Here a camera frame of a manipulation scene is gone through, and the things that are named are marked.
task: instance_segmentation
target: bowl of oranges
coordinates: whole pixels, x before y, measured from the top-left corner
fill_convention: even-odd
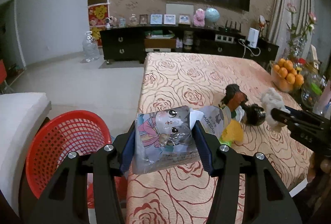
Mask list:
[[[303,76],[298,73],[292,61],[282,58],[277,63],[271,61],[270,65],[272,81],[282,92],[296,91],[304,83]]]

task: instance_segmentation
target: globe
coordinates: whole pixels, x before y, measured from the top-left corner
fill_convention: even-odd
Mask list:
[[[215,23],[219,19],[219,12],[214,8],[207,8],[205,12],[205,19],[209,22]]]

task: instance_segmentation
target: white plush toy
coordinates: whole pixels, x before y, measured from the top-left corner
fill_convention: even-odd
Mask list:
[[[271,116],[271,110],[277,108],[284,112],[290,113],[290,111],[285,108],[283,98],[278,94],[278,92],[276,92],[273,87],[270,87],[265,93],[262,94],[260,101],[262,103],[261,106],[265,110],[265,120],[270,126],[271,131],[280,133],[285,124],[274,120]]]

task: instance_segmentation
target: basket rim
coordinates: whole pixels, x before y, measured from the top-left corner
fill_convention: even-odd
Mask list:
[[[107,143],[110,143],[111,142],[111,138],[110,138],[110,132],[109,132],[109,129],[106,125],[106,123],[103,121],[103,119],[101,117],[99,117],[96,113],[93,113],[91,111],[87,111],[87,110],[73,110],[73,111],[69,111],[69,112],[66,112],[66,113],[63,113],[53,119],[51,119],[49,122],[47,122],[38,132],[37,134],[35,135],[34,139],[32,140],[30,146],[29,146],[29,150],[28,150],[28,153],[26,155],[26,158],[25,158],[25,173],[26,173],[26,178],[28,180],[28,184],[29,184],[29,187],[32,191],[32,193],[37,197],[37,199],[39,199],[41,193],[39,193],[38,191],[36,191],[35,189],[35,183],[33,181],[33,179],[31,178],[30,176],[30,165],[29,165],[29,160],[30,160],[30,157],[31,157],[31,152],[32,152],[32,147],[34,145],[34,143],[36,141],[38,141],[41,137],[41,134],[44,133],[44,132],[47,132],[48,130],[52,129],[54,124],[56,122],[63,122],[63,121],[66,121],[68,120],[68,116],[74,116],[75,118],[84,118],[84,116],[88,117],[88,118],[93,118],[93,122],[95,124],[98,125],[98,127],[103,130],[102,131],[102,135],[105,137],[105,139],[108,141]]]

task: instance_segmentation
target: pink plush toy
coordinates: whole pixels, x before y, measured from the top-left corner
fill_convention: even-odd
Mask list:
[[[193,16],[194,26],[204,27],[205,26],[205,11],[202,9],[197,9]]]

